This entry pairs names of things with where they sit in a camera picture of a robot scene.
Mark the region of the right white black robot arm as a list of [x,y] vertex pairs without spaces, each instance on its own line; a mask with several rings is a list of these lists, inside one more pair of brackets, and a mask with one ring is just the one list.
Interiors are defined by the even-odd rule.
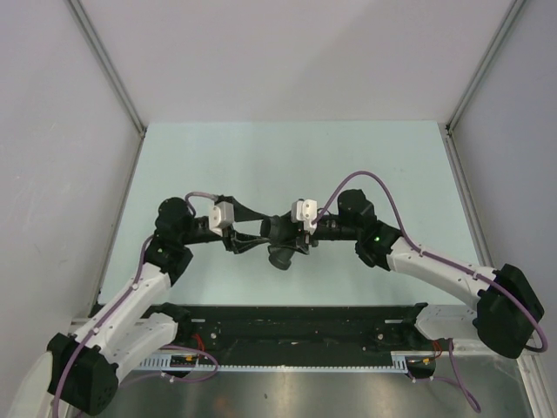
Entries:
[[318,241],[348,240],[365,265],[423,280],[472,308],[480,341],[495,353],[516,359],[528,349],[545,311],[517,266],[467,264],[413,244],[377,219],[361,190],[343,191],[337,206],[337,214],[319,213],[315,201],[298,200],[289,213],[264,219],[260,233],[270,241],[271,264],[286,270],[294,253],[306,253]]

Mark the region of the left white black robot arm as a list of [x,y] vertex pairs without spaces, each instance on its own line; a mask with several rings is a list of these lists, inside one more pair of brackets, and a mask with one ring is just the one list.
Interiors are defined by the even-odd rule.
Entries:
[[239,233],[235,224],[266,218],[232,196],[206,197],[212,207],[201,218],[187,197],[164,200],[134,275],[77,331],[50,340],[51,416],[59,415],[63,403],[88,415],[100,414],[143,360],[166,345],[181,348],[191,341],[192,327],[174,307],[152,314],[143,325],[138,320],[184,274],[193,259],[190,245],[221,241],[231,253],[245,252],[262,239]]

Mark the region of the black threaded coupling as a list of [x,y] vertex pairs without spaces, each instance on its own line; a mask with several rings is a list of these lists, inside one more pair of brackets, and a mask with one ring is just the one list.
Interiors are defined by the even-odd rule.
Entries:
[[263,219],[260,224],[259,233],[263,238],[270,241],[277,240],[280,233],[280,217],[272,216]]

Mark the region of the black pipe tee fitting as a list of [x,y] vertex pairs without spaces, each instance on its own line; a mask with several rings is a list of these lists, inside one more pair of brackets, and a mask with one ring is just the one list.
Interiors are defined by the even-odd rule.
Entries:
[[294,239],[299,239],[300,230],[303,230],[302,226],[300,223],[297,223],[297,229],[295,231],[280,231],[277,240],[268,240],[268,260],[277,269],[286,271],[292,265],[292,257],[295,252],[291,249],[290,243]]

